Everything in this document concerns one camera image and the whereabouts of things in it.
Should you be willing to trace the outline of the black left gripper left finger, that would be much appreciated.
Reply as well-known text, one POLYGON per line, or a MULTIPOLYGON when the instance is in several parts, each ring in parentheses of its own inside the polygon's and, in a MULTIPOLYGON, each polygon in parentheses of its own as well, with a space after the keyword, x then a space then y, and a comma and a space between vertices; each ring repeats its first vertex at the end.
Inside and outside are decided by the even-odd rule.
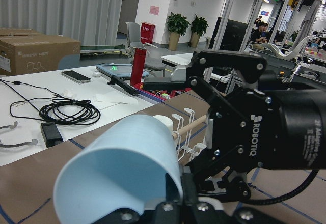
POLYGON ((169 174, 165 175, 165 199, 157 204, 152 223, 180 223, 181 197, 169 174))

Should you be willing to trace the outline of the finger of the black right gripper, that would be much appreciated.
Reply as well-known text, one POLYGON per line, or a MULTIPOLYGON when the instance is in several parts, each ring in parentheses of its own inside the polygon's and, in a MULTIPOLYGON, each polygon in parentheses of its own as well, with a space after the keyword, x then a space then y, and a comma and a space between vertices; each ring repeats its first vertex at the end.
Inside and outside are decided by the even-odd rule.
POLYGON ((211 79, 231 76, 234 70, 251 89, 266 70, 266 58, 247 52, 213 51, 166 55, 163 61, 173 66, 169 77, 148 77, 143 82, 144 90, 183 90, 191 88, 200 96, 210 95, 214 88, 211 79))

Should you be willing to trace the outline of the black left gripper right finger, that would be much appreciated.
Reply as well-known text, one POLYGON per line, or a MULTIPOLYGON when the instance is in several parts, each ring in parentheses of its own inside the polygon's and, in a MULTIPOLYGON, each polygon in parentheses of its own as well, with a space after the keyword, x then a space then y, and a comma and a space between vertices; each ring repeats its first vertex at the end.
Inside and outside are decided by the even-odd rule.
POLYGON ((202 223, 204 203, 200 202, 198 199, 192 174, 182 173, 181 183, 183 189, 183 201, 181 208, 183 223, 202 223))

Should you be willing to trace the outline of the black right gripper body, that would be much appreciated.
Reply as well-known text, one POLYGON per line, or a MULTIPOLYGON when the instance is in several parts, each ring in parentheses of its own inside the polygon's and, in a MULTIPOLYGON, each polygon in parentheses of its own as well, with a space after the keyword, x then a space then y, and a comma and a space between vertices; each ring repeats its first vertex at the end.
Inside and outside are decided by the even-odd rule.
POLYGON ((325 90, 283 83, 277 90, 238 88, 202 97, 210 105, 207 148, 188 164, 199 195, 271 205, 302 192, 325 168, 325 90), (253 200, 246 176, 254 168, 310 174, 287 194, 253 200))

